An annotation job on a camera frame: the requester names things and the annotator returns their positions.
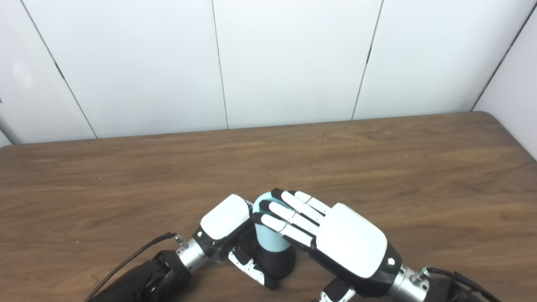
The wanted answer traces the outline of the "white and black right hand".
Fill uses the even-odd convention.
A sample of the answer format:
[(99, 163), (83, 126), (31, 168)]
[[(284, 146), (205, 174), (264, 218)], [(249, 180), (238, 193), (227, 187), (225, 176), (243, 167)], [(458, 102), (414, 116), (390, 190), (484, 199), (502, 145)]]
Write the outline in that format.
[(401, 267), (384, 233), (342, 203), (328, 206), (307, 193), (274, 188), (254, 204), (252, 219), (334, 275), (321, 302), (387, 296)]

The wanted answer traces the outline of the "white and black left hand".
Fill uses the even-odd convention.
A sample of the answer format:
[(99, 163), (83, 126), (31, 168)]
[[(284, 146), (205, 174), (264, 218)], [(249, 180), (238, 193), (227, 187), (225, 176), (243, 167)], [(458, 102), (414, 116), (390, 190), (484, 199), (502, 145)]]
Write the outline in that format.
[(180, 256), (190, 273), (207, 262), (230, 260), (257, 283), (269, 290), (276, 288), (276, 281), (261, 269), (253, 256), (238, 247), (238, 243), (253, 232), (254, 225), (250, 220), (252, 208), (252, 203), (231, 194), (203, 216), (189, 247)]

